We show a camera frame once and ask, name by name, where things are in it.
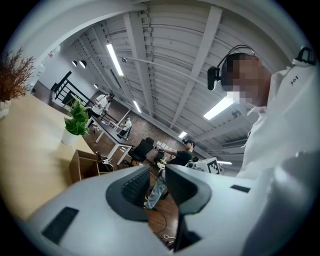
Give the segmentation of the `white plant pot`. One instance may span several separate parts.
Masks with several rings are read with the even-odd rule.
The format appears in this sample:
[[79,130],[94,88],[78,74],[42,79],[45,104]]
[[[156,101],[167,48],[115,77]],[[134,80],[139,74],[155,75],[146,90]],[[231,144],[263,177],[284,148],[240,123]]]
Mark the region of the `white plant pot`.
[[62,135],[62,143],[67,145],[67,146],[72,146],[76,140],[77,140],[77,135],[74,135],[72,133],[70,133],[66,128],[63,131],[63,135]]

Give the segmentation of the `person's white shirt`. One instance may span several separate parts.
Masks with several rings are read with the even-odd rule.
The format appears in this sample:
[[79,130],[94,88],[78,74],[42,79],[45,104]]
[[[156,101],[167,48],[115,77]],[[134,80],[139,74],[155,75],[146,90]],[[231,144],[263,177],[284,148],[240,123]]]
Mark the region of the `person's white shirt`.
[[295,65],[271,76],[267,105],[244,147],[237,178],[255,180],[298,152],[320,150],[320,66]]

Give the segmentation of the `black top white leg table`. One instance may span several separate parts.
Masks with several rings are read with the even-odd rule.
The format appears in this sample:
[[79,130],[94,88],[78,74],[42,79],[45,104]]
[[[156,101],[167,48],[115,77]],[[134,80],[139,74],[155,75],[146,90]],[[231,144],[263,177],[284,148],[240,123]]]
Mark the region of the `black top white leg table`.
[[90,117],[90,119],[87,121],[85,126],[88,127],[91,121],[93,121],[93,123],[96,124],[98,128],[100,128],[100,134],[95,140],[96,144],[100,141],[103,135],[106,135],[110,140],[114,142],[113,148],[107,155],[108,159],[111,159],[119,148],[122,148],[122,147],[125,148],[124,153],[116,163],[116,165],[119,166],[122,163],[122,161],[125,159],[126,155],[129,153],[129,151],[133,148],[133,145],[128,143],[126,139],[120,138],[118,136],[118,133],[113,128],[111,128],[107,124],[102,123],[100,119],[95,118],[94,116]]

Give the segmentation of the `brown dried plant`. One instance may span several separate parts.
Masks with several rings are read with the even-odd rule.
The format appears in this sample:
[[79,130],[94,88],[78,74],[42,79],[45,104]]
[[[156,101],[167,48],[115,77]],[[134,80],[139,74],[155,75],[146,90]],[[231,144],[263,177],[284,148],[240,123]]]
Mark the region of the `brown dried plant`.
[[28,80],[35,70],[34,57],[25,57],[24,49],[0,55],[0,102],[26,96]]

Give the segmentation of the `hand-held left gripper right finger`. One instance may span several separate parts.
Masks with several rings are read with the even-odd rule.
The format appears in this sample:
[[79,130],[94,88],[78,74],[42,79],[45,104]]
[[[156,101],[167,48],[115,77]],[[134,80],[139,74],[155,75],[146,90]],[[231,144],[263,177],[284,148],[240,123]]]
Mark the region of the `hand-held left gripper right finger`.
[[255,180],[168,165],[166,186],[178,207],[175,256],[271,256],[266,213],[274,170]]

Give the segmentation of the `green leafy plant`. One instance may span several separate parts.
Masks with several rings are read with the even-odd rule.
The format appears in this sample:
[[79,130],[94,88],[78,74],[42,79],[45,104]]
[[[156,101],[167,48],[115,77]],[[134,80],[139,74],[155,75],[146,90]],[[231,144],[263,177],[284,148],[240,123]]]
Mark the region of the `green leafy plant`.
[[75,136],[87,135],[89,133],[88,120],[87,109],[78,98],[75,98],[68,111],[68,117],[64,118],[65,129]]

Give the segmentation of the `black office chair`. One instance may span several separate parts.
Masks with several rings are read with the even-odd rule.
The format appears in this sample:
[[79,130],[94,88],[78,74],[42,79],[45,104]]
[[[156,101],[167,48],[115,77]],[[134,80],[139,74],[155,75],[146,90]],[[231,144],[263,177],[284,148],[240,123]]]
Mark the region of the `black office chair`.
[[127,153],[131,157],[131,161],[123,160],[121,163],[133,167],[135,162],[143,163],[147,157],[147,154],[154,148],[154,140],[150,137],[142,139],[138,146],[133,147]]

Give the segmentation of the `black stair railing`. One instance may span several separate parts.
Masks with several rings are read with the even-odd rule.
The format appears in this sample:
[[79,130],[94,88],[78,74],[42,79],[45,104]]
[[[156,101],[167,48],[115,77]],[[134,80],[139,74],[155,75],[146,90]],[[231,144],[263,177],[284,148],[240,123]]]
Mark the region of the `black stair railing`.
[[62,104],[62,107],[71,107],[78,99],[80,104],[87,107],[93,106],[93,101],[90,100],[80,89],[78,89],[72,82],[69,81],[69,76],[72,74],[69,71],[58,83],[54,83],[51,87],[53,99]]

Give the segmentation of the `white ceiling pipe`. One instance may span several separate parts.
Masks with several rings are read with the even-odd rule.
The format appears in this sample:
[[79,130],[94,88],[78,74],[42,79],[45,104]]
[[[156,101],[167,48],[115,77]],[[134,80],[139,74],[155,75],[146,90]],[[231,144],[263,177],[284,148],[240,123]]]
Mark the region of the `white ceiling pipe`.
[[158,66],[158,67],[161,67],[163,69],[167,69],[167,70],[170,70],[172,72],[175,72],[175,73],[177,73],[177,74],[179,74],[179,75],[181,75],[183,77],[186,77],[186,78],[188,78],[188,79],[190,79],[190,80],[192,80],[192,81],[194,81],[194,82],[196,82],[198,84],[201,84],[201,85],[203,85],[205,87],[207,86],[206,83],[204,83],[204,82],[202,82],[202,81],[200,81],[200,80],[198,80],[198,79],[196,79],[196,78],[194,78],[194,77],[192,77],[192,76],[190,76],[190,75],[188,75],[186,73],[183,73],[183,72],[181,72],[179,70],[173,69],[173,68],[171,68],[169,66],[165,66],[165,65],[160,64],[160,63],[156,63],[156,62],[152,62],[152,61],[144,60],[144,59],[140,59],[140,58],[127,57],[127,56],[121,57],[121,60],[122,60],[123,63],[126,63],[128,60],[131,60],[131,61],[134,61],[134,62],[140,62],[140,63],[151,64],[153,66]]

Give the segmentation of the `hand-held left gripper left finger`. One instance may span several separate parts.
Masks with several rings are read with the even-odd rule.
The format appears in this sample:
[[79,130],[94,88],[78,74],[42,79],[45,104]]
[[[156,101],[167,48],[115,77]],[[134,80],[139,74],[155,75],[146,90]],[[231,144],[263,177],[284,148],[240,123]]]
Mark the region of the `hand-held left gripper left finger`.
[[143,208],[147,165],[78,181],[28,219],[45,256],[173,256]]

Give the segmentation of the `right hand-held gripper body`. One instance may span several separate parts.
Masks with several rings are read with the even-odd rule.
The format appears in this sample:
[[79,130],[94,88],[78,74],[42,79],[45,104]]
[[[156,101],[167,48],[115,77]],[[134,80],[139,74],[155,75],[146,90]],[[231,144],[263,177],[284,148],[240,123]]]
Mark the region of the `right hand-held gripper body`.
[[216,157],[206,158],[203,160],[199,160],[197,157],[194,157],[186,164],[186,167],[214,175],[221,174],[220,165],[218,164]]

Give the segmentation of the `white knobbly vase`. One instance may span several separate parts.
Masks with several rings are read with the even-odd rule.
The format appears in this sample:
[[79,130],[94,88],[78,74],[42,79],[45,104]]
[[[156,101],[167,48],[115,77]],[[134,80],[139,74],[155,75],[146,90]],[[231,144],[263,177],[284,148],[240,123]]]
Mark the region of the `white knobbly vase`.
[[10,111],[11,100],[0,101],[0,119],[5,118]]

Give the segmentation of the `wooden organizer box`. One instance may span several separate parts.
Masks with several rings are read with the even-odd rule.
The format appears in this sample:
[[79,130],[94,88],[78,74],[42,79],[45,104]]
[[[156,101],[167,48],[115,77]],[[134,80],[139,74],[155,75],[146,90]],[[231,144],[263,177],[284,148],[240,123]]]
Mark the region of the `wooden organizer box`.
[[73,183],[109,173],[99,172],[96,152],[88,153],[78,149],[75,151],[69,164],[69,172]]

